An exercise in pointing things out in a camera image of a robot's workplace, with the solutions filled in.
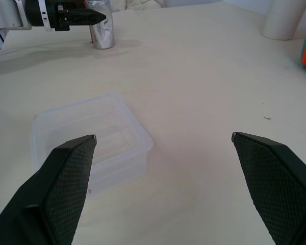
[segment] white table surface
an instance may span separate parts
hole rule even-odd
[[[154,140],[149,171],[87,200],[73,244],[274,244],[231,134],[282,142],[306,163],[302,39],[266,39],[263,17],[226,3],[118,12],[114,22],[117,44],[105,51],[91,47],[88,27],[9,33],[0,53],[0,212],[33,174],[33,117],[112,91]]]

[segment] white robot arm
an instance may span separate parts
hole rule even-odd
[[[0,29],[69,31],[69,26],[92,26],[105,19],[84,0],[0,0]]]

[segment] clear plastic container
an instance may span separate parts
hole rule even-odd
[[[97,139],[88,197],[145,172],[152,139],[116,94],[37,115],[31,131],[35,169],[42,166],[55,147],[88,134],[95,134]]]

